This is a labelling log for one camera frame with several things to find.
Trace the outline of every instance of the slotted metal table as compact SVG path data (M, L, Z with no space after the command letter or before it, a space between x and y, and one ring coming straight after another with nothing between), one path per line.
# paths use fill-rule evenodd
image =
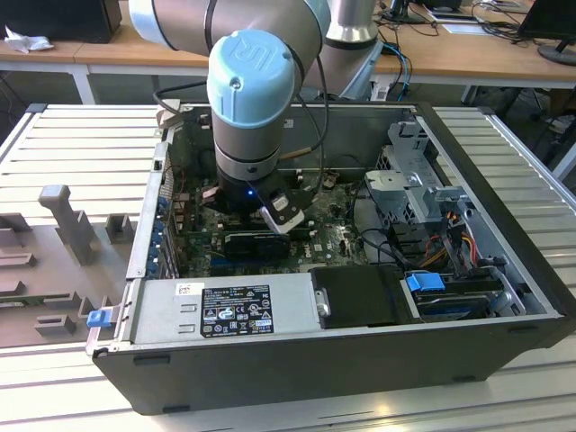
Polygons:
M52 105L43 114L26 114L0 148L0 206L14 205L47 223L50 216L39 205L22 207L22 200L7 200L14 194L6 191L17 187L21 197L34 197L50 179L71 185L78 199L72 206L88 209L91 221L110 212L101 207L106 205L114 212L121 206L137 219L149 149L158 142L154 111L152 106ZM495 116L473 108L437 112L576 293L574 197ZM446 161L440 165L457 185ZM79 174L86 170L88 175ZM83 343L5 349L0 351L0 407L3 430L574 430L576 338L527 352L486 382L154 418L131 410L92 364Z

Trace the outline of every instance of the power supply label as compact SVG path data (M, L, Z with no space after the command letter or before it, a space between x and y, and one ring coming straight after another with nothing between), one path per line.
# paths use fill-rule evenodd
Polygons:
M235 286L202 290L205 338L274 333L270 286Z

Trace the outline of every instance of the ur logo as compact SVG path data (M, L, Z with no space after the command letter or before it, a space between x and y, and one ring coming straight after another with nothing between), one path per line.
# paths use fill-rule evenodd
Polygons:
M245 63L252 65L254 70L266 70L274 52L266 45L257 45L252 40L240 39L232 51L232 55Z

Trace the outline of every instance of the computer monitor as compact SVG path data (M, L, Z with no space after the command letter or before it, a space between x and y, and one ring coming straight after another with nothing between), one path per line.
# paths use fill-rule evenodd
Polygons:
M571 41L576 41L576 0L536 0L518 34L561 40L557 47L538 47L538 52L553 62L576 66L576 52L567 48Z

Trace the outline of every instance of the monitor stand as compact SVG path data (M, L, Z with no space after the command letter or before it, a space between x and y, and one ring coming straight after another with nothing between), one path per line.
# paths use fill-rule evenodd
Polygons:
M412 15L408 13L391 13L386 11L382 13L382 16L386 21L392 21L393 23L400 24L425 24L426 20L421 16Z
M538 53L554 63L560 63L562 65L576 66L576 51L567 49L568 41L563 40L557 47L551 47L550 45L541 45L538 47Z

